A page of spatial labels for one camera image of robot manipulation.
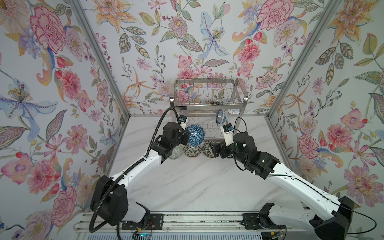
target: orange lily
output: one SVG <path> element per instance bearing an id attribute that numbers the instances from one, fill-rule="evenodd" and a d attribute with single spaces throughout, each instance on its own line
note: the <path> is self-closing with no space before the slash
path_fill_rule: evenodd
<path id="1" fill-rule="evenodd" d="M 299 96 L 296 96 L 296 95 L 294 95 L 294 94 L 289 94 L 289 95 L 287 96 L 287 97 L 291 96 L 291 100 L 293 100 L 293 102 L 288 103 L 288 105 L 289 105 L 289 104 L 292 104 L 292 105 L 290 105 L 290 106 L 287 107 L 287 108 L 291 108 L 291 107 L 293 107 L 293 106 L 297 103 L 297 105 L 298 105 L 298 107 L 299 107 L 299 112 L 300 112 L 301 115 L 303 115 L 303 114 L 301 113 L 301 109 L 300 109 L 300 102 L 302 102 L 302 103 L 304 103 L 304 104 L 305 104 L 305 102 L 304 102 L 300 97 L 304 94 L 305 90 L 307 90 L 308 86 L 309 86 L 309 84 L 308 84 L 307 87 L 304 89 L 304 91 L 303 91 L 302 93 L 300 93 Z"/>
<path id="2" fill-rule="evenodd" d="M 129 86 L 127 87 L 127 90 L 125 91 L 124 94 L 126 94 L 130 88 L 132 88 L 132 89 L 136 89 L 136 92 L 135 92 L 135 94 L 133 94 L 133 95 L 135 96 L 136 93 L 137 93 L 137 90 L 139 90 L 139 94 L 138 94 L 137 97 L 136 97 L 136 98 L 138 98 L 139 95 L 140 95 L 140 86 L 145 87 L 145 88 L 149 88 L 149 89 L 153 89 L 153 88 L 150 88 L 150 87 L 145 86 L 145 85 L 143 84 L 143 83 L 148 82 L 148 81 L 142 81 L 142 82 L 139 82 L 139 77 L 137 76 L 136 69 L 133 68 L 133 70 L 135 71 L 136 82 L 135 82 L 134 84 L 129 85 Z"/>

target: floral wallpaper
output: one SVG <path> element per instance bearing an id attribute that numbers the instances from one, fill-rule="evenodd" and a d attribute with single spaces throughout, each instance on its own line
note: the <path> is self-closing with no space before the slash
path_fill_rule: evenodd
<path id="1" fill-rule="evenodd" d="M 347 239 L 384 238 L 384 2 L 345 0 L 272 123 L 292 168 L 378 223 Z M 374 223 L 353 214 L 349 232 Z"/>
<path id="2" fill-rule="evenodd" d="M 161 114 L 174 78 L 239 78 L 249 114 L 273 104 L 325 0 L 81 1 L 130 112 Z M 179 103 L 229 101 L 225 84 L 202 96 L 182 84 Z"/>
<path id="3" fill-rule="evenodd" d="M 0 239 L 70 239 L 127 119 L 66 0 L 0 0 L 0 82 Z"/>

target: two-tier dish rack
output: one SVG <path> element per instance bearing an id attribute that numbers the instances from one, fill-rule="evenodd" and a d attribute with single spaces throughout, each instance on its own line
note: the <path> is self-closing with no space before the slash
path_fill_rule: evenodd
<path id="1" fill-rule="evenodd" d="M 232 110 L 228 116 L 242 117 L 248 92 L 238 78 L 173 79 L 169 100 L 179 115 L 188 117 L 187 126 L 197 124 L 204 128 L 204 141 L 222 141 L 221 124 L 216 124 L 217 111 Z M 172 114 L 172 120 L 177 122 L 175 114 Z"/>

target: metal bracket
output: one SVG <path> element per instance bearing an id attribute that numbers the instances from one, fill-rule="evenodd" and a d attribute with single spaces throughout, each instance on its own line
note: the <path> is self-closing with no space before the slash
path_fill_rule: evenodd
<path id="1" fill-rule="evenodd" d="M 246 230 L 258 230 L 258 229 L 262 228 L 260 225 L 260 221 L 257 218 L 257 216 L 258 216 L 257 213 L 242 214 L 242 216 L 243 216 L 243 225 L 245 226 Z M 269 229 L 280 229 L 280 227 L 282 229 L 286 228 L 285 225 L 282 225 L 282 226 L 274 225 L 274 226 L 271 226 Z"/>
<path id="2" fill-rule="evenodd" d="M 152 226 L 148 226 L 146 230 L 162 230 L 164 214 L 149 214 L 148 222 L 152 222 Z M 140 223 L 124 222 L 121 226 L 122 230 L 137 230 L 141 228 Z"/>

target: marble tabletop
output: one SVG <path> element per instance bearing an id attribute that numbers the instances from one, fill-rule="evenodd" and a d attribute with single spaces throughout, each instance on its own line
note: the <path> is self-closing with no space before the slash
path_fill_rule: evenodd
<path id="1" fill-rule="evenodd" d="M 131 117 L 110 175 L 137 161 L 147 150 L 160 117 Z M 171 121 L 165 117 L 163 124 Z M 263 117 L 244 117 L 248 133 L 260 151 L 281 159 Z M 234 118 L 228 118 L 234 124 Z M 237 169 L 234 160 L 195 158 L 183 154 L 167 159 L 128 187 L 128 202 L 139 202 L 151 211 L 255 211 L 267 202 L 283 207 L 303 209 L 301 202 L 279 186 L 249 171 Z"/>

